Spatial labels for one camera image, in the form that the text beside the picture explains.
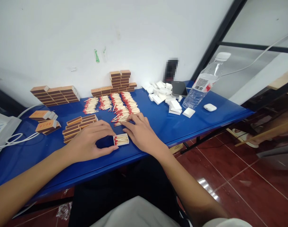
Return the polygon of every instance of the bottle cap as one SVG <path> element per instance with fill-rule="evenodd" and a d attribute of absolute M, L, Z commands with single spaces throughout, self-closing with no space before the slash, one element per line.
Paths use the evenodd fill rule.
<path fill-rule="evenodd" d="M 227 61 L 227 59 L 231 56 L 231 53 L 220 52 L 216 56 L 217 61 Z"/>

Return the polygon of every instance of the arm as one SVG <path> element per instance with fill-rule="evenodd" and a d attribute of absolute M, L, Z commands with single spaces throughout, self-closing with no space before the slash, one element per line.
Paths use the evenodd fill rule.
<path fill-rule="evenodd" d="M 226 212 L 217 201 L 183 168 L 157 137 L 142 113 L 130 115 L 127 122 L 121 124 L 127 127 L 123 131 L 134 144 L 162 165 L 192 222 L 203 225 L 214 218 L 227 218 Z"/>
<path fill-rule="evenodd" d="M 87 161 L 110 154 L 118 146 L 98 149 L 98 139 L 116 135 L 110 125 L 102 120 L 95 122 L 69 144 L 24 173 L 0 186 L 0 226 L 6 224 L 47 182 L 75 162 Z"/>

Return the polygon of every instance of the blue table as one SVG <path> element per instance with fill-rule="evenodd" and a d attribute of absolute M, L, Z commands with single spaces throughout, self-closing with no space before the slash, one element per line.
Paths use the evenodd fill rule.
<path fill-rule="evenodd" d="M 188 83 L 187 87 L 193 84 L 192 81 Z M 239 121 L 253 114 L 252 111 L 213 92 L 209 92 L 197 106 L 195 109 L 196 113 L 192 118 L 168 113 L 168 105 L 165 102 L 160 105 L 151 102 L 144 89 L 137 89 L 135 92 L 132 92 L 131 95 L 138 103 L 141 112 L 148 118 L 152 129 L 168 147 L 175 146 L 202 135 L 208 130 L 228 125 L 229 123 Z M 85 100 L 87 100 L 87 98 L 81 99 L 80 102 L 50 108 L 37 106 L 25 113 L 21 118 L 23 121 L 15 133 L 22 132 L 26 137 L 34 133 L 38 123 L 28 117 L 36 110 L 51 110 L 56 112 L 59 116 L 57 120 L 62 128 L 47 136 L 40 134 L 30 141 L 4 148 L 0 153 L 0 185 L 31 168 L 55 150 L 64 146 L 62 131 L 65 129 L 66 122 L 78 116 L 85 116 L 82 112 Z M 217 110 L 208 112 L 203 109 L 203 106 L 208 103 L 215 105 Z M 110 123 L 115 115 L 112 112 L 100 110 L 96 113 L 96 116 L 98 119 Z M 116 134 L 123 133 L 122 129 L 123 126 L 113 127 Z M 129 145 L 121 146 L 110 155 L 91 161 L 75 163 L 55 176 L 33 197 L 32 201 L 70 188 L 75 184 L 139 160 L 146 155 L 146 153 L 140 151 L 130 142 Z"/>

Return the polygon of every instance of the hand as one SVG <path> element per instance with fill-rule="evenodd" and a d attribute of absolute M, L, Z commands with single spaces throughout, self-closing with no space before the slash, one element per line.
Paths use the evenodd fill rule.
<path fill-rule="evenodd" d="M 111 146 L 108 148 L 99 149 L 96 146 L 96 141 L 105 136 L 115 136 L 116 134 L 110 125 L 99 120 L 82 129 L 66 146 L 61 148 L 63 155 L 65 155 L 69 162 L 81 162 L 91 159 L 96 159 L 101 156 L 110 154 L 112 151 L 118 149 L 118 146 Z"/>
<path fill-rule="evenodd" d="M 134 144 L 142 151 L 154 156 L 156 159 L 164 152 L 169 152 L 168 147 L 157 137 L 150 127 L 147 117 L 142 113 L 130 115 L 126 121 L 121 122 L 124 125 L 124 132 L 128 134 Z"/>

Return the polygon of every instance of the bottle label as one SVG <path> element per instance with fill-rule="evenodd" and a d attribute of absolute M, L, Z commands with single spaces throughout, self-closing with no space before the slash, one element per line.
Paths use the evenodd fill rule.
<path fill-rule="evenodd" d="M 208 92 L 216 83 L 216 81 L 217 80 L 203 79 L 202 76 L 199 75 L 192 88 L 201 92 Z"/>

